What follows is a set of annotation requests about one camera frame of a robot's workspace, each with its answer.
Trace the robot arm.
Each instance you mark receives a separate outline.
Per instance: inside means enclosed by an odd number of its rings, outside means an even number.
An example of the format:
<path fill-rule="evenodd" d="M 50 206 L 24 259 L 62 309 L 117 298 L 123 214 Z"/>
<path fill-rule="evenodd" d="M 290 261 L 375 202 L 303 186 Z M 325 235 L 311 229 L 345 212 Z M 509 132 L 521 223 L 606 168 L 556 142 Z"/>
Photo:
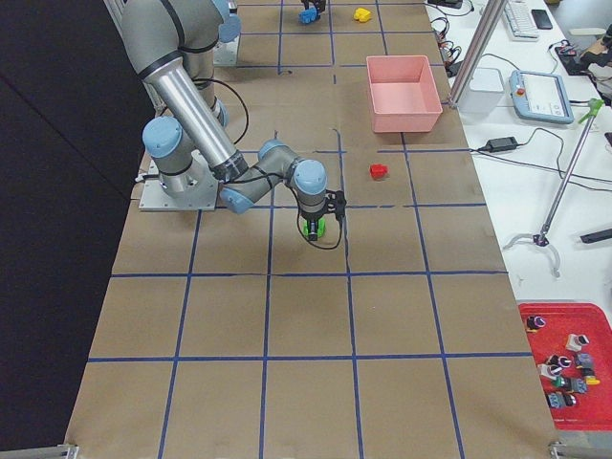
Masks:
<path fill-rule="evenodd" d="M 328 189 L 323 164 L 297 155 L 279 140 L 267 141 L 249 165 L 226 133 L 227 112 L 215 96 L 213 49 L 240 34 L 227 1 L 129 1 L 120 20 L 121 38 L 138 77 L 152 86 L 170 113 L 142 131 L 146 150 L 169 194 L 189 190 L 201 179 L 192 153 L 199 151 L 219 196 L 231 211 L 252 208 L 278 184 L 294 195 L 298 233 L 310 245 L 326 214 L 345 219 L 342 191 Z"/>
<path fill-rule="evenodd" d="M 302 0 L 303 10 L 298 14 L 300 24 L 309 25 L 319 20 L 325 12 L 325 0 Z M 215 66 L 232 67 L 237 64 L 242 21 L 238 15 L 238 7 L 234 1 L 227 1 L 229 16 L 219 27 L 219 41 L 213 49 Z"/>

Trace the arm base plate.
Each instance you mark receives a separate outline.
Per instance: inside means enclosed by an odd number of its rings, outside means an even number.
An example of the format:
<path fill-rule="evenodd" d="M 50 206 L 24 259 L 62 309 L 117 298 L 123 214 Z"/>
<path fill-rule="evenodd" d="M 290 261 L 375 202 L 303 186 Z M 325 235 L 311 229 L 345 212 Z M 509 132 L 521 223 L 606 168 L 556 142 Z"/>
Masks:
<path fill-rule="evenodd" d="M 151 162 L 142 184 L 142 211 L 211 211 L 216 206 L 219 184 L 197 151 L 190 168 L 177 176 L 162 174 Z"/>
<path fill-rule="evenodd" d="M 218 41 L 213 49 L 213 63 L 216 67 L 235 67 L 238 61 L 240 37 L 231 42 Z"/>

